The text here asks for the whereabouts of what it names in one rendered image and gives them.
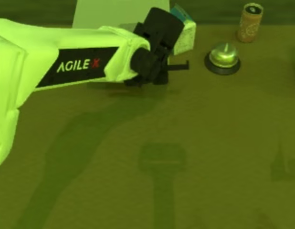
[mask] brown table surface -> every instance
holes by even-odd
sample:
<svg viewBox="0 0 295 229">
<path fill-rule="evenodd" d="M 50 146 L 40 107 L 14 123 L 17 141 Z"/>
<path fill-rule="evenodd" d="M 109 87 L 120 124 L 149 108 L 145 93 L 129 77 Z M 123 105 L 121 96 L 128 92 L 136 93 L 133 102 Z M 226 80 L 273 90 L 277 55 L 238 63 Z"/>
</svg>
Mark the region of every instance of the brown table surface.
<svg viewBox="0 0 295 229">
<path fill-rule="evenodd" d="M 176 215 L 163 215 L 176 229 L 295 229 L 295 26 L 262 26 L 251 44 L 235 30 L 200 26 L 195 50 L 171 59 L 190 70 L 167 87 L 35 92 L 0 167 L 0 229 L 158 229 L 137 163 L 155 144 L 186 154 Z M 240 52 L 235 75 L 204 67 L 221 41 Z"/>
</svg>

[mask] orange can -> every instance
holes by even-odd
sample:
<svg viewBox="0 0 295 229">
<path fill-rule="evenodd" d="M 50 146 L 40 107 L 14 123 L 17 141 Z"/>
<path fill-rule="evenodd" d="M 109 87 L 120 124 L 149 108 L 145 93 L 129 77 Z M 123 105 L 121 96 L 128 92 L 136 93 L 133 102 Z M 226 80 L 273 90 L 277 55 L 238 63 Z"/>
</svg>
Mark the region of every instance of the orange can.
<svg viewBox="0 0 295 229">
<path fill-rule="evenodd" d="M 257 36 L 263 16 L 263 7 L 257 3 L 248 3 L 244 6 L 237 31 L 237 38 L 244 43 L 253 42 Z"/>
</svg>

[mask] can top opening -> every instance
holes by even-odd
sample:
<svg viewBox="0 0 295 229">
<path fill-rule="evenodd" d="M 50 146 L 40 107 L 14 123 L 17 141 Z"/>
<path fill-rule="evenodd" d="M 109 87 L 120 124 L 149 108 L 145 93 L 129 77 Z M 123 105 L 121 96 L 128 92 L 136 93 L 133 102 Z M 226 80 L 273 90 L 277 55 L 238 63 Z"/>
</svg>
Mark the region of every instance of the can top opening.
<svg viewBox="0 0 295 229">
<path fill-rule="evenodd" d="M 259 15 L 262 13 L 263 8 L 258 4 L 248 4 L 245 6 L 245 11 L 249 14 Z"/>
</svg>

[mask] teal box top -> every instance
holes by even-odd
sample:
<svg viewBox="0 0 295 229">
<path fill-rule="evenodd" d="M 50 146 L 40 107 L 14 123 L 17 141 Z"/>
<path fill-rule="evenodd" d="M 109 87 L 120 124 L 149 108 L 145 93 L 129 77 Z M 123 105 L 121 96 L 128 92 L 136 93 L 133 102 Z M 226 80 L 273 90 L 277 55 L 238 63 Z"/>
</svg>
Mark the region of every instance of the teal box top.
<svg viewBox="0 0 295 229">
<path fill-rule="evenodd" d="M 175 4 L 175 6 L 170 10 L 170 13 L 180 19 L 182 22 L 185 22 L 185 20 L 193 21 L 192 17 L 190 17 L 190 15 L 188 15 L 178 4 Z"/>
</svg>

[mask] white robotic arm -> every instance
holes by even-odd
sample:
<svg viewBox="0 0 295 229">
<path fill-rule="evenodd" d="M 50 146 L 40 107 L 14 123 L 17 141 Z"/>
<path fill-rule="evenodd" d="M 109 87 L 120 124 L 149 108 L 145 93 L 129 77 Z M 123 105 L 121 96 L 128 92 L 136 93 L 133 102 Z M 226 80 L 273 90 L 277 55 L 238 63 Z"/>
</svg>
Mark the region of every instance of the white robotic arm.
<svg viewBox="0 0 295 229">
<path fill-rule="evenodd" d="M 0 19 L 0 165 L 12 147 L 18 109 L 33 91 L 85 82 L 157 84 L 159 76 L 167 83 L 167 58 L 182 29 L 182 22 L 158 8 L 133 33 Z"/>
</svg>

